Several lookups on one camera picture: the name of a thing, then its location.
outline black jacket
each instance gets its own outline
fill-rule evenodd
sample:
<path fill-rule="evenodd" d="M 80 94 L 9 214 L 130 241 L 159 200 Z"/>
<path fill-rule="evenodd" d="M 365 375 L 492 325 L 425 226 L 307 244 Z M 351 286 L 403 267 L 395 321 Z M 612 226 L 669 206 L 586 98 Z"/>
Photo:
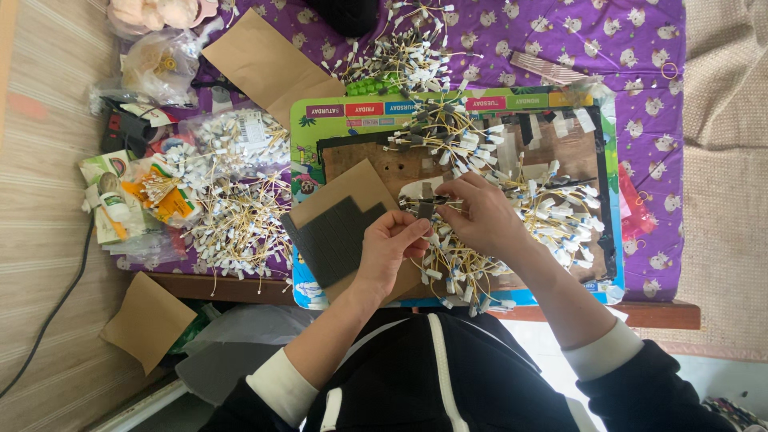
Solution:
<path fill-rule="evenodd" d="M 588 430 L 530 357 L 518 354 L 519 345 L 447 314 L 409 315 L 339 367 L 314 400 L 304 430 L 321 430 L 323 423 L 324 430 L 348 431 Z M 699 405 L 679 370 L 676 360 L 645 341 L 623 366 L 577 386 L 611 431 L 732 431 Z M 340 406 L 329 416 L 334 408 L 326 409 L 326 398 L 337 388 L 329 400 Z M 294 429 L 241 379 L 201 430 Z"/>

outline barcode label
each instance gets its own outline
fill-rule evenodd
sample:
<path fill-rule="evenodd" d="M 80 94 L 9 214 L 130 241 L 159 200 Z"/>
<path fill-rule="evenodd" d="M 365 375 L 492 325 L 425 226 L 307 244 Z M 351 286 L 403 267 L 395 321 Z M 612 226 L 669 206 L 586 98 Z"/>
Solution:
<path fill-rule="evenodd" d="M 240 129 L 240 137 L 245 145 L 255 145 L 266 141 L 264 124 L 261 121 L 261 112 L 259 111 L 241 115 L 237 119 L 237 127 Z"/>

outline black cloth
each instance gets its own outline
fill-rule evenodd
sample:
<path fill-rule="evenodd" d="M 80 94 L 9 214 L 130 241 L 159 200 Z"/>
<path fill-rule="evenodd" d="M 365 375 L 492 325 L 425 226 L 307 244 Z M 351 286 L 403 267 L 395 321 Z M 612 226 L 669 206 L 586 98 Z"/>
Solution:
<path fill-rule="evenodd" d="M 435 315 L 445 341 L 452 394 L 469 430 L 578 430 L 565 397 L 531 362 L 457 317 Z M 428 316 L 385 309 L 374 314 L 361 334 L 374 330 L 373 322 L 378 328 L 405 317 L 407 321 L 377 334 L 339 368 L 310 407 L 304 430 L 319 430 L 326 394 L 337 387 L 343 399 L 336 430 L 452 430 Z M 722 417 L 699 405 L 693 387 L 676 375 L 679 370 L 672 357 L 645 341 L 625 365 L 577 385 L 608 430 L 732 431 Z M 293 429 L 242 379 L 201 430 Z"/>
<path fill-rule="evenodd" d="M 306 0 L 341 36 L 357 38 L 376 28 L 379 0 Z"/>

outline white sleeve cuff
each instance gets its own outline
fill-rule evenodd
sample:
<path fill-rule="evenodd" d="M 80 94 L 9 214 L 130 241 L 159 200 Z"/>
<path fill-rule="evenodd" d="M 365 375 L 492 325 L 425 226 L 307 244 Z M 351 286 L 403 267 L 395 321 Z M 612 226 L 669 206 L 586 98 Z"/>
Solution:
<path fill-rule="evenodd" d="M 563 351 L 581 381 L 594 380 L 618 369 L 643 349 L 643 341 L 621 320 L 605 336 L 575 350 Z"/>
<path fill-rule="evenodd" d="M 299 374 L 282 348 L 245 381 L 293 428 L 299 427 L 319 393 Z"/>

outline left hand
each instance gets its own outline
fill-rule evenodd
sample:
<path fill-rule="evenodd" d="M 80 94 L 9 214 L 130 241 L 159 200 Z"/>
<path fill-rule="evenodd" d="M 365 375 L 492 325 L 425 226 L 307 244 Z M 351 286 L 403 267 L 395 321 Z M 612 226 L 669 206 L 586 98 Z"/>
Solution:
<path fill-rule="evenodd" d="M 422 236 L 431 234 L 426 219 L 417 220 L 404 211 L 386 212 L 366 229 L 356 284 L 384 299 L 392 292 L 400 264 L 406 258 L 423 257 L 429 242 Z"/>

